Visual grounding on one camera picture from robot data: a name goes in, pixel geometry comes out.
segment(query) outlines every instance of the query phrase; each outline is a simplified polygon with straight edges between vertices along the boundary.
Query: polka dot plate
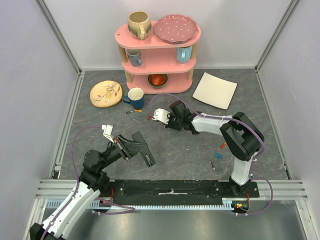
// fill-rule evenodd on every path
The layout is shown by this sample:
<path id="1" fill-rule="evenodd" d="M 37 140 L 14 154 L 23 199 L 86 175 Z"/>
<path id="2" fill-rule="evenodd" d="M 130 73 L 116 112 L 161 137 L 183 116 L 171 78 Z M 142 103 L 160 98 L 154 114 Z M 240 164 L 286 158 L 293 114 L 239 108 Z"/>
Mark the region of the polka dot plate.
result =
<path id="1" fill-rule="evenodd" d="M 154 25 L 154 33 L 168 44 L 184 44 L 192 39 L 197 31 L 197 23 L 181 14 L 164 16 Z"/>

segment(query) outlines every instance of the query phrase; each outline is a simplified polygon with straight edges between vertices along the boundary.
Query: wooden shelf post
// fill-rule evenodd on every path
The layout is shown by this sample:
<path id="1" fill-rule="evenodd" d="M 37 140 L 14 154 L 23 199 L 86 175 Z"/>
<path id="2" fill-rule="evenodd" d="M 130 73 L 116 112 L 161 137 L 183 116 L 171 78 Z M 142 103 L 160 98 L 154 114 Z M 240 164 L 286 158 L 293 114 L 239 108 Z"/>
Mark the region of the wooden shelf post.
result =
<path id="1" fill-rule="evenodd" d="M 194 75 L 194 68 L 192 68 L 190 71 L 188 71 L 188 80 L 192 81 L 193 75 Z"/>
<path id="2" fill-rule="evenodd" d="M 126 82 L 131 84 L 133 82 L 131 74 L 128 73 L 126 70 L 124 70 L 124 74 L 125 74 Z"/>
<path id="3" fill-rule="evenodd" d="M 197 57 L 198 50 L 198 42 L 192 45 L 191 59 L 195 59 Z"/>
<path id="4" fill-rule="evenodd" d="M 121 55 L 121 60 L 122 60 L 122 62 L 123 62 L 123 63 L 128 62 L 126 50 L 125 50 L 122 46 L 119 46 L 119 45 L 118 45 L 118 48 L 119 48 L 119 51 L 120 51 L 120 55 Z"/>
<path id="5" fill-rule="evenodd" d="M 198 42 L 192 45 L 192 52 L 190 59 L 196 59 L 197 58 L 197 50 L 198 50 Z M 188 72 L 188 80 L 192 81 L 193 75 L 194 75 L 194 67 Z"/>

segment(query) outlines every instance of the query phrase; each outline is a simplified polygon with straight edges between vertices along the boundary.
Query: decorative plate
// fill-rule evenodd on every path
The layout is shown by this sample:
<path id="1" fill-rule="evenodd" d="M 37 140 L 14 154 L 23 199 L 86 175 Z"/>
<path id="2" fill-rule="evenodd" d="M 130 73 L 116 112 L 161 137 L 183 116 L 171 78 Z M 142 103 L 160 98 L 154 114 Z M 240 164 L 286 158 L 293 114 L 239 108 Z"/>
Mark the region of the decorative plate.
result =
<path id="1" fill-rule="evenodd" d="M 123 95 L 121 85 L 112 80 L 102 81 L 90 91 L 91 103 L 98 108 L 111 107 L 121 101 Z"/>
<path id="2" fill-rule="evenodd" d="M 181 14 L 164 16 L 154 25 L 154 33 L 168 44 L 183 44 L 192 39 L 197 31 L 197 23 Z"/>

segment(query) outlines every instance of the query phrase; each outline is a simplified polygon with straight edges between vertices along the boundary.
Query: blue mug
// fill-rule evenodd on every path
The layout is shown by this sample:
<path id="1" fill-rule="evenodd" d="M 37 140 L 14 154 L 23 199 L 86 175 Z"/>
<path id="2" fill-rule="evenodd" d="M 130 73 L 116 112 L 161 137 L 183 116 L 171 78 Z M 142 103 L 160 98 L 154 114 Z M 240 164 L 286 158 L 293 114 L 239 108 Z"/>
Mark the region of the blue mug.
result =
<path id="1" fill-rule="evenodd" d="M 192 52 L 192 45 L 188 47 L 177 47 L 176 60 L 181 64 L 187 63 L 191 57 L 191 52 Z"/>
<path id="2" fill-rule="evenodd" d="M 128 92 L 128 96 L 122 98 L 122 101 L 126 104 L 130 104 L 134 109 L 142 109 L 145 105 L 144 94 L 145 93 L 141 88 L 135 87 Z"/>

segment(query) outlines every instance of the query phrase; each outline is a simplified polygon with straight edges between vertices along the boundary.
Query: shelf tier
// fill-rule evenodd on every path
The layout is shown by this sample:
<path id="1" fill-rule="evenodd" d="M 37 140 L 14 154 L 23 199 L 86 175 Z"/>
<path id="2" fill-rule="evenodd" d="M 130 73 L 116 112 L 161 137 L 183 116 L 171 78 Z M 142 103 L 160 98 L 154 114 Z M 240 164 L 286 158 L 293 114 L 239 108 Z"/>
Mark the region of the shelf tier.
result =
<path id="1" fill-rule="evenodd" d="M 198 26 L 198 31 L 195 36 L 189 41 L 182 44 L 169 44 L 161 41 L 157 35 L 155 34 L 154 26 L 157 21 L 152 21 L 152 29 L 150 34 L 146 37 L 145 40 L 135 38 L 129 31 L 128 25 L 124 24 L 117 29 L 115 32 L 115 40 L 118 45 L 125 49 L 163 49 L 163 48 L 180 48 L 180 47 L 188 47 L 196 42 L 198 42 L 201 29 Z"/>
<path id="2" fill-rule="evenodd" d="M 123 68 L 130 74 L 176 74 L 190 71 L 196 64 L 196 59 L 187 63 L 179 63 L 176 59 L 176 49 L 143 49 L 141 51 L 141 66 L 132 66 L 130 61 L 123 62 Z"/>
<path id="3" fill-rule="evenodd" d="M 160 88 L 156 89 L 148 82 L 148 75 L 132 75 L 132 83 L 126 83 L 129 89 L 141 88 L 144 94 L 162 94 L 162 93 L 182 93 L 187 91 L 192 80 L 187 79 L 187 73 L 168 74 L 168 81 Z"/>

